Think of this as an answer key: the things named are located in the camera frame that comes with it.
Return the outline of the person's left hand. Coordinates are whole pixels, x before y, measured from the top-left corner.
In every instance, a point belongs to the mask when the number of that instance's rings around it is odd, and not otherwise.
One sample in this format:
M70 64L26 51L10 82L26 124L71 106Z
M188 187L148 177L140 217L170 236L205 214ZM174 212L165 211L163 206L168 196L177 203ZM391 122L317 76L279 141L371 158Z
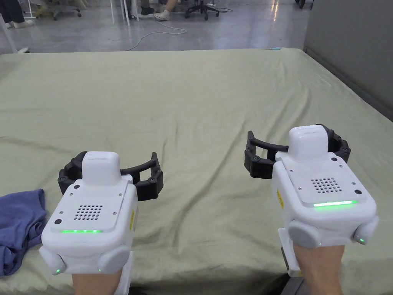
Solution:
M75 295L113 295L118 287L122 269L114 274L73 274Z

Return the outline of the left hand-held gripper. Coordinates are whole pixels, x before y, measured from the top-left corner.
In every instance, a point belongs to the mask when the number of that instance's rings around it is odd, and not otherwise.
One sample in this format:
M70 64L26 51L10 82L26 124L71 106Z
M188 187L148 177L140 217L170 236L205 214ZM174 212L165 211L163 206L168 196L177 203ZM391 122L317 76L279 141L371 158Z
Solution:
M142 181L140 174L150 171ZM156 152L141 165L120 169L115 152L80 152L59 171L63 196L41 234L40 255L53 275L113 274L116 295L130 289L131 250L138 201L157 199L163 171Z

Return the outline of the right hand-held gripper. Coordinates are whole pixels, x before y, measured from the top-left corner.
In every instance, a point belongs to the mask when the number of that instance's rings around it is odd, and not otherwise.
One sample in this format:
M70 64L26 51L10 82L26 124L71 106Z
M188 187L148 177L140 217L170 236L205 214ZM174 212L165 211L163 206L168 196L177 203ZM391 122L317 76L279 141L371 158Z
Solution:
M256 154L259 147L267 157ZM378 225L376 202L347 165L348 142L321 125L289 132L289 146L247 133L244 166L252 178L272 179L284 227L278 230L288 275L300 277L293 245L307 249L367 244Z

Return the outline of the person's right hand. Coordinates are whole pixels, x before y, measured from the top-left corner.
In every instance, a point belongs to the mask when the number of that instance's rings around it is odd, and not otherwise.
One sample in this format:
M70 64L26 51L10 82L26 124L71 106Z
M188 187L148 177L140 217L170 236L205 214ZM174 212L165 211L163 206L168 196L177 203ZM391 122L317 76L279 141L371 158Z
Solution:
M317 247L308 249L294 244L294 253L302 272L337 273L345 246Z

